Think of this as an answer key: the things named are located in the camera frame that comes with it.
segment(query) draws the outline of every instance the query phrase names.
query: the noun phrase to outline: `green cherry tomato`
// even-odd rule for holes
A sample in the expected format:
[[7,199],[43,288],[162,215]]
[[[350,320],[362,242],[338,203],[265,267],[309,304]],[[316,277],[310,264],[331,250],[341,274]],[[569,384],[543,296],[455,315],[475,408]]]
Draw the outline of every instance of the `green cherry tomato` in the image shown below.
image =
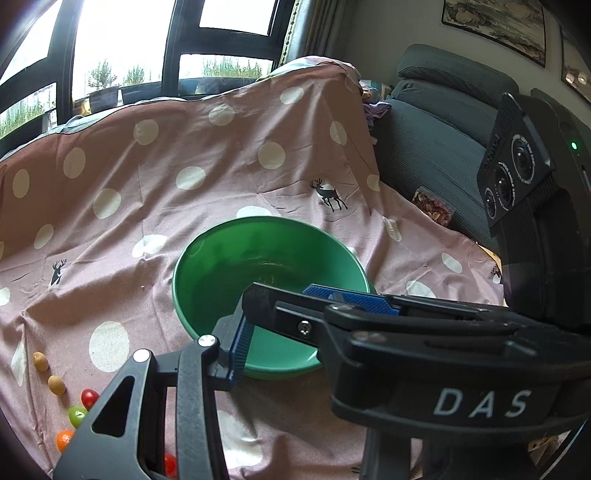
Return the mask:
[[80,426],[87,413],[88,410],[86,410],[84,407],[70,407],[70,410],[68,410],[68,417],[70,418],[70,422],[75,429]]

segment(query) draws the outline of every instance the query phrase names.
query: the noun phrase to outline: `blue gripper pad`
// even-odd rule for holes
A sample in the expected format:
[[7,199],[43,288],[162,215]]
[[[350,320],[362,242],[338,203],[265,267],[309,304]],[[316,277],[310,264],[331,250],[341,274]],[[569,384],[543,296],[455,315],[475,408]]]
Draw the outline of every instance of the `blue gripper pad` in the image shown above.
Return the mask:
[[233,358],[233,368],[230,370],[228,378],[230,385],[235,385],[242,378],[254,330],[255,326],[247,321],[246,317],[243,317],[236,333],[238,341],[232,345],[232,350],[230,350],[230,357]]
[[352,303],[363,307],[366,312],[381,313],[384,315],[398,315],[398,309],[394,309],[384,297],[373,295],[371,293],[359,293],[349,290],[341,290],[333,287],[323,287],[320,285],[308,285],[302,292],[310,297],[320,297],[321,299],[342,301]]

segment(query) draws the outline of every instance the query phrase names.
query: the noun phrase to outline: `framed picture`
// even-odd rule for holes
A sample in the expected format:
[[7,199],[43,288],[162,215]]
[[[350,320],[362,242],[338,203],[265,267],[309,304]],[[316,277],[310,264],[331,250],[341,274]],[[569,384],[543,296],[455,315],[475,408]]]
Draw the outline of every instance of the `framed picture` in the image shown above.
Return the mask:
[[544,9],[538,0],[444,0],[441,21],[490,38],[545,67]]
[[581,97],[591,103],[591,72],[573,40],[563,28],[562,38],[562,81],[573,88]]

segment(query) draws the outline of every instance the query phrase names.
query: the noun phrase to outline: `cherry tomato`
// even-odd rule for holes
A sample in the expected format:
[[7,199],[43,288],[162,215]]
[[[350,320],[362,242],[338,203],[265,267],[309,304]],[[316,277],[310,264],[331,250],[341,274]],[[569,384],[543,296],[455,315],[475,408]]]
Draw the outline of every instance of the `cherry tomato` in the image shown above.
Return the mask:
[[68,410],[68,418],[75,429],[80,426],[82,420],[86,418],[87,413],[88,410],[86,410],[84,407],[70,407]]
[[168,478],[177,477],[177,458],[170,453],[164,454],[164,472]]
[[82,400],[84,408],[86,410],[90,410],[92,406],[96,403],[96,401],[99,399],[99,394],[91,388],[87,388],[86,390],[82,391],[80,399]]
[[70,444],[73,436],[74,432],[71,430],[63,430],[57,434],[56,445],[60,453],[64,453],[64,450],[66,450],[66,447]]

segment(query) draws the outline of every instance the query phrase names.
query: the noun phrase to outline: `camera lens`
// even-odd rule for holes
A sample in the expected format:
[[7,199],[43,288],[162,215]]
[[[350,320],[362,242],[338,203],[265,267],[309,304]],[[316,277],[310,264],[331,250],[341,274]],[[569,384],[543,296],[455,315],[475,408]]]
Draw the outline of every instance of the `camera lens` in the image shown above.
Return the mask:
[[516,136],[513,139],[512,146],[513,165],[517,171],[519,179],[524,183],[531,182],[534,176],[534,159],[531,155],[531,149],[527,140]]
[[501,205],[509,209],[514,200],[513,182],[506,167],[500,163],[495,168],[495,186]]
[[492,194],[490,189],[486,189],[484,194],[484,205],[486,207],[486,212],[488,216],[494,218],[496,215],[496,203],[495,203],[495,196]]

